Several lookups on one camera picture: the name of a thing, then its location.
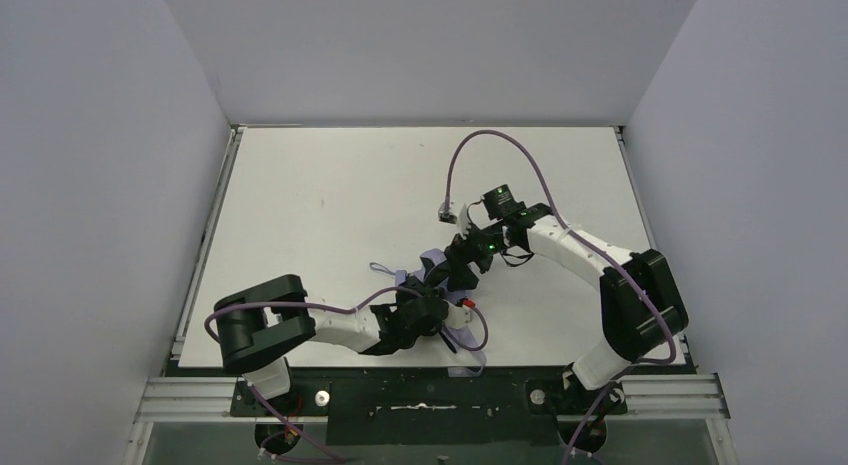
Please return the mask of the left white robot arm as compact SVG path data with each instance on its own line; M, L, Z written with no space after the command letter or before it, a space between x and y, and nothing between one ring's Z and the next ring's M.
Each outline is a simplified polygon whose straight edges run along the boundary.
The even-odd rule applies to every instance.
M220 299L203 326L219 346L224 372L270 400L290 393L285 356L309 341L392 355L436 334L455 313L444 291L417 277L339 308L308 301L300 276L289 274Z

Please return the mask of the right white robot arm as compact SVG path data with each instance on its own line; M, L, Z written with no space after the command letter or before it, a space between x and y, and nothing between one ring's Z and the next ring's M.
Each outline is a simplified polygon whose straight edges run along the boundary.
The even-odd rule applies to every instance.
M672 357L677 355L674 338L687 328L689 317L662 253L612 245L558 218L547 204L516 201L506 185L480 202L491 221L484 228L474 224L468 205L457 212L448 205L439 210L440 221L458 229L444 251L448 290L474 289L495 256L519 248L560 265L600 294L601 339L566 367L566 389L600 389L630 366L646 362L662 344Z

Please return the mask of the lavender folding umbrella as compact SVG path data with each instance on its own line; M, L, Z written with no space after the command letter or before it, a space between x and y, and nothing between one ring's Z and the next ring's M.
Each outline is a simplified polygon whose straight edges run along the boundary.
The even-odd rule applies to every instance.
M415 291L423 296L439 298L446 304L447 314L449 303L455 303L463 298L471 300L471 290L449 291L447 289L448 263L443 251L431 249L422 253L419 259L421 267L412 272L403 269L390 270L377 262L370 262L369 268L374 272L392 276L396 288L408 289L406 295L411 296ZM434 325L431 330L421 332L420 336L438 334L452 353L458 354L459 350L464 350L474 358L475 366L450 366L448 368L450 377L480 376L486 365L483 349L490 337L485 317L476 308L473 321L462 329L448 328L442 324L443 320Z

